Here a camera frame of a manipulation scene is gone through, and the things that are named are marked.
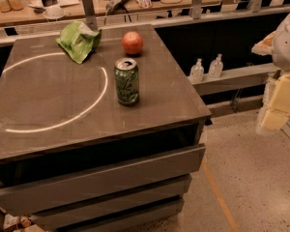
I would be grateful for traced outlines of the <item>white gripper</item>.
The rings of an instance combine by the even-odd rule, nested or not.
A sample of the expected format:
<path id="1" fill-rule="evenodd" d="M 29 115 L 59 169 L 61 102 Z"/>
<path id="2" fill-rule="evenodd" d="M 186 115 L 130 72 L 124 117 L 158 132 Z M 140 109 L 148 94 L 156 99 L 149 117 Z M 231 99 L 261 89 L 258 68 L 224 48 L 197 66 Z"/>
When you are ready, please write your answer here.
<path id="1" fill-rule="evenodd" d="M 271 55 L 274 35 L 275 32 L 272 32 L 259 43 L 256 43 L 251 49 L 251 52 L 261 56 Z M 290 114 L 290 73 L 281 76 L 275 83 L 275 90 L 271 97 L 269 107 L 271 110 Z M 261 135 L 271 135 L 278 132 L 287 120 L 287 116 L 262 107 L 259 110 L 255 130 Z"/>

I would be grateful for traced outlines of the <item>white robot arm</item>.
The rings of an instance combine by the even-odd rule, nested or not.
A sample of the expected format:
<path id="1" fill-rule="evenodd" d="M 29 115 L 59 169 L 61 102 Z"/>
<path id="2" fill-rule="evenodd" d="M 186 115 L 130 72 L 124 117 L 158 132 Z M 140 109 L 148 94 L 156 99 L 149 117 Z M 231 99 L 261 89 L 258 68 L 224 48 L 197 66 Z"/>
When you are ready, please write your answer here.
<path id="1" fill-rule="evenodd" d="M 251 50 L 258 55 L 271 55 L 273 64 L 282 70 L 278 79 L 268 77 L 256 131 L 271 134 L 279 131 L 290 118 L 290 13 L 276 30 Z"/>

